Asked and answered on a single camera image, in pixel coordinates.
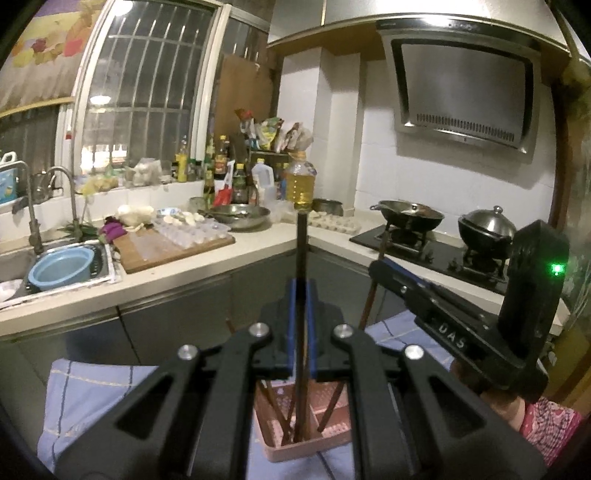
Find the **person's right hand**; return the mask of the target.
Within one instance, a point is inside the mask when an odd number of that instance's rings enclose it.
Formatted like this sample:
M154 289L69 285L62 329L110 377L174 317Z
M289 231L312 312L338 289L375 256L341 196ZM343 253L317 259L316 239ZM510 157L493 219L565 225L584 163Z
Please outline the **person's right hand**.
M475 370L458 359L452 362L450 371L514 430L521 429L526 413L526 403L521 397L491 387Z

